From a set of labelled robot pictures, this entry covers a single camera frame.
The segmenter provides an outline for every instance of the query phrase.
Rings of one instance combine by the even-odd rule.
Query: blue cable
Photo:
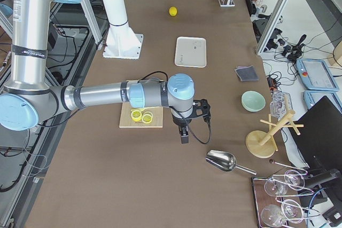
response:
[[[315,199],[315,197],[317,196],[317,194],[319,194],[323,189],[325,189],[325,188],[320,188],[317,192],[315,192],[315,194],[312,196],[312,198],[311,198],[311,200],[310,200],[310,203],[309,203],[309,209],[311,209],[311,207],[312,207],[312,202],[314,201],[314,199]],[[306,214],[306,218],[308,218],[308,216],[309,216],[309,211],[310,210],[308,210],[308,212],[307,212],[307,214]]]

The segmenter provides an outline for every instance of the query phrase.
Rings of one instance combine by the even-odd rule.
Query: white plate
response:
[[[201,37],[177,38],[175,65],[204,68],[207,65],[206,40]]]

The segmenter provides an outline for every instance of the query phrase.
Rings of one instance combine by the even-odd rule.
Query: stainless steel scoop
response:
[[[257,172],[254,170],[236,164],[235,156],[229,152],[211,150],[207,153],[205,160],[225,172],[238,168],[253,175],[257,175]]]

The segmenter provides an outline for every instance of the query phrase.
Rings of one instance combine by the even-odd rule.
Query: wooden mug tree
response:
[[[250,132],[246,137],[246,146],[248,150],[259,158],[269,158],[275,151],[278,151],[277,144],[273,135],[282,128],[293,128],[300,135],[298,128],[304,127],[302,124],[294,124],[292,117],[295,115],[294,110],[289,109],[287,98],[285,97],[285,115],[278,121],[277,124],[271,122],[271,114],[268,114],[268,121],[260,120],[260,122],[268,124],[268,133],[260,130]]]

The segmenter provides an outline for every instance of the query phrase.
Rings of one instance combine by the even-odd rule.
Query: white pillar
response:
[[[128,25],[123,0],[103,0],[110,29],[103,56],[107,58],[138,59],[143,35],[134,34]]]

